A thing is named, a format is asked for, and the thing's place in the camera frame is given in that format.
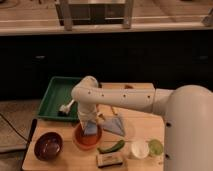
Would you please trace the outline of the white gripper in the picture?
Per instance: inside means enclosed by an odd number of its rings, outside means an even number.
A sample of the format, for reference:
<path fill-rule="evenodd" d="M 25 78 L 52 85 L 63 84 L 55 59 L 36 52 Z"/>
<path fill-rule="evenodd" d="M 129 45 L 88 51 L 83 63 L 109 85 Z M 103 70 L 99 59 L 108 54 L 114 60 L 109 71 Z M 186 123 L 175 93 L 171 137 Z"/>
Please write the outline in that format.
<path fill-rule="evenodd" d="M 80 120 L 81 127 L 85 129 L 89 121 L 96 123 L 97 113 L 98 111 L 96 107 L 85 108 L 80 106 L 78 108 L 78 118 Z"/>

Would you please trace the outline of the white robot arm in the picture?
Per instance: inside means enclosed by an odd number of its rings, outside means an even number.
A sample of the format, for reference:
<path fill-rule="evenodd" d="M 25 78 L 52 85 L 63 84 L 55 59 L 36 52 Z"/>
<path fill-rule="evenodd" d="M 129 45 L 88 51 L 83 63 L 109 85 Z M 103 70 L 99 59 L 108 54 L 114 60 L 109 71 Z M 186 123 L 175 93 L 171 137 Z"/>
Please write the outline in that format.
<path fill-rule="evenodd" d="M 105 89 L 92 76 L 71 91 L 81 122 L 98 104 L 164 118 L 164 171 L 213 171 L 213 91 L 198 85 L 168 89 Z"/>

